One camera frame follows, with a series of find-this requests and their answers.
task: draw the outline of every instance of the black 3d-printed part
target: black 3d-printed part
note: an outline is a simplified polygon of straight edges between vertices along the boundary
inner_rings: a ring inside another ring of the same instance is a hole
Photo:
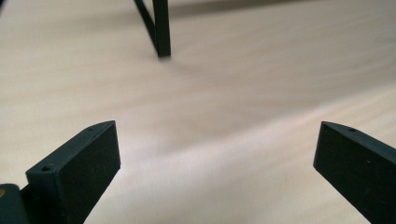
[[[314,167],[370,222],[396,223],[396,149],[322,122]]]
[[[93,125],[26,172],[33,223],[83,223],[120,169],[116,124]]]
[[[20,189],[13,184],[0,185],[0,223],[27,224]]]

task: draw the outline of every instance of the wooden floor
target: wooden floor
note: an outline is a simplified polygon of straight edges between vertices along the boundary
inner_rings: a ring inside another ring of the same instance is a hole
[[[86,223],[368,223],[312,164],[323,120],[396,147],[396,1],[169,8],[159,61],[132,0],[5,2],[0,183],[114,119],[121,169]]]

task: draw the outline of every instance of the small hole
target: small hole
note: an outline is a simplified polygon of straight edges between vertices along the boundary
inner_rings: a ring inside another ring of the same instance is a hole
[[[41,168],[41,171],[47,172],[47,171],[52,170],[52,168],[53,168],[53,165],[52,165],[52,164],[46,165],[46,166],[44,166],[43,168]]]

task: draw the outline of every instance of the black frame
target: black frame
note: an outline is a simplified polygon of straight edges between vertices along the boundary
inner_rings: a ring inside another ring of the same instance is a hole
[[[168,0],[152,0],[154,20],[143,0],[134,0],[159,58],[171,55]]]

